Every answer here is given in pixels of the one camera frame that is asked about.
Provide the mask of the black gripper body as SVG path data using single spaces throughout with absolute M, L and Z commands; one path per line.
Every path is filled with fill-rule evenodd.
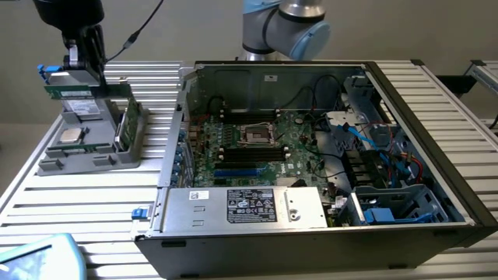
M 83 32 L 105 19 L 102 1 L 34 1 L 42 21 L 62 31 L 67 40 L 78 40 Z

